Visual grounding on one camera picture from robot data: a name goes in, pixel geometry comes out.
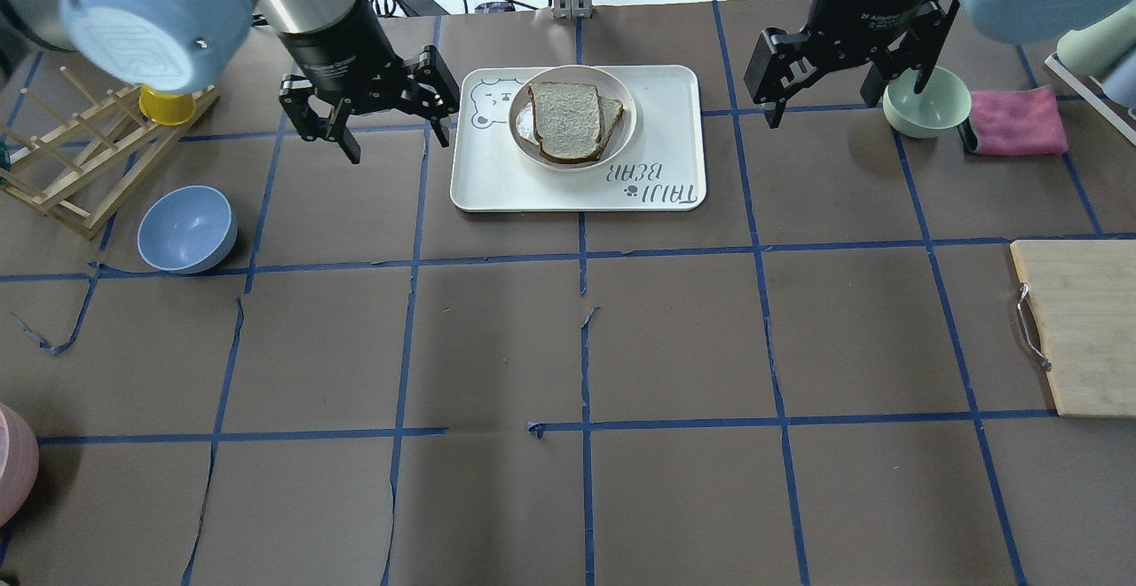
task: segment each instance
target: blue bowl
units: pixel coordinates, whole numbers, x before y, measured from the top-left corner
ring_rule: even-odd
[[[166,193],[139,225],[139,254],[150,267],[170,274],[211,269],[235,242],[233,207],[212,186],[182,186]]]

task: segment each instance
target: brown table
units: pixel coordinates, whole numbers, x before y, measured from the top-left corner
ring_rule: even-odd
[[[393,508],[392,585],[1130,584],[1136,427],[1054,417],[1008,241],[1136,231],[1136,152],[1071,97],[1068,157],[900,140],[857,103],[862,69],[771,131],[741,77],[758,31],[807,7],[385,23],[407,55],[437,40],[458,77],[577,53],[694,69],[692,214],[460,214],[452,150],[420,120],[354,120],[361,166],[301,142],[264,31],[101,243],[5,198],[0,401],[43,464],[0,577],[376,584]],[[941,64],[1068,95],[1052,47],[963,17]],[[51,73],[65,60],[109,87],[44,53],[2,112],[28,72],[59,108],[81,100]],[[12,122],[48,124],[31,103]],[[237,249],[156,275],[137,223],[194,182],[231,198]],[[73,346],[44,354],[8,311]]]

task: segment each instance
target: slice of bread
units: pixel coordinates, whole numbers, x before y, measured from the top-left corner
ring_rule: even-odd
[[[558,165],[579,165],[599,157],[603,137],[600,94],[592,84],[529,84],[533,120],[541,154]]]
[[[612,100],[612,98],[600,97],[600,122],[602,124],[600,133],[600,153],[608,146],[608,141],[611,140],[611,133],[616,129],[616,125],[624,117],[624,103],[619,100]]]

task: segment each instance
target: light green bowl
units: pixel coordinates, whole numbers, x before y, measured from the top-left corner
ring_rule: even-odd
[[[909,68],[884,90],[884,116],[909,137],[937,137],[970,116],[970,92],[959,76],[935,67],[922,93],[916,94],[919,72]]]

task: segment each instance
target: metal handle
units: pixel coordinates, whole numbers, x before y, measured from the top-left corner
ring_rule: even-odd
[[[1029,285],[1021,283],[1021,286],[1018,287],[1018,328],[1021,328],[1021,340],[1026,340],[1026,346],[1030,351],[1034,351],[1034,354],[1041,361],[1042,370],[1049,371],[1053,368],[1053,362],[1050,362],[1050,359],[1038,348],[1034,346],[1034,340],[1030,340],[1029,330],[1026,328],[1026,311],[1022,310],[1022,307],[1026,304],[1027,298],[1029,298]]]

